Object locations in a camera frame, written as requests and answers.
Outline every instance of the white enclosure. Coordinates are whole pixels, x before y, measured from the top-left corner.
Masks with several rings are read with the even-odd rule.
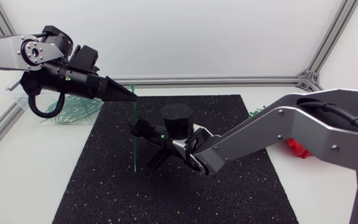
[[[358,90],[358,7],[321,70],[325,89]]]
[[[306,93],[294,86],[305,87],[298,85],[302,79],[297,75],[307,69],[317,76],[311,81],[319,80],[325,89],[358,89],[358,7],[353,16],[349,9],[358,0],[0,3],[17,34],[38,34],[44,26],[53,25],[67,33],[74,45],[96,49],[101,76],[134,83],[148,78],[219,81],[227,77],[262,77],[275,80],[276,85],[160,86],[137,89],[139,96],[241,94],[252,111],[286,94]],[[336,17],[338,9],[348,12]],[[340,21],[349,15],[352,19],[348,25],[343,21],[336,24],[346,27],[342,35],[335,33],[342,28],[335,27],[333,19]],[[329,37],[327,30],[341,38],[337,44],[327,44],[319,55],[325,40],[336,39]],[[321,58],[324,54],[329,55],[326,61]],[[324,66],[311,69],[317,55]],[[0,116],[13,103],[5,89],[21,74],[0,71]],[[286,82],[292,85],[277,86],[282,84],[277,82],[280,78],[292,80]],[[91,126],[41,126],[39,121],[31,111],[25,112],[0,143],[0,223],[52,222],[91,131]],[[295,158],[284,144],[270,146],[268,154],[300,223],[349,221],[357,188],[354,170],[314,157]]]
[[[45,25],[98,50],[113,78],[295,76],[341,0],[1,0],[18,34]]]

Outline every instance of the black rubber mat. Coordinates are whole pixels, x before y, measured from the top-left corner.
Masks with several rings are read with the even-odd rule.
[[[163,124],[160,109],[175,103],[190,105],[195,123],[213,134],[248,117],[239,95],[138,97],[137,108]],[[135,173],[131,117],[131,102],[104,104],[54,223],[298,223],[266,150],[202,176],[176,157],[159,170],[148,168],[140,139]]]

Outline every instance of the black cylinder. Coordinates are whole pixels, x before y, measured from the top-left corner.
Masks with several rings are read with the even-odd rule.
[[[188,105],[168,105],[161,109],[161,113],[172,139],[185,139],[193,134],[193,111]]]

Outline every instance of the black cable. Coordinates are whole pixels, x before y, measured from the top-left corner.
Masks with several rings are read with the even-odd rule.
[[[340,109],[333,103],[322,103],[322,102],[305,102],[300,103],[299,106],[305,107],[305,108],[314,108],[319,109],[324,112],[331,112],[334,113],[342,118],[344,118],[346,121],[350,122],[353,126],[358,128],[358,116],[354,116],[343,109]]]
[[[59,100],[57,101],[55,109],[49,113],[44,113],[38,110],[37,105],[35,103],[35,96],[35,93],[29,94],[29,106],[30,109],[41,118],[52,118],[54,116],[57,116],[62,111],[63,105],[65,104],[65,94],[60,93]]]

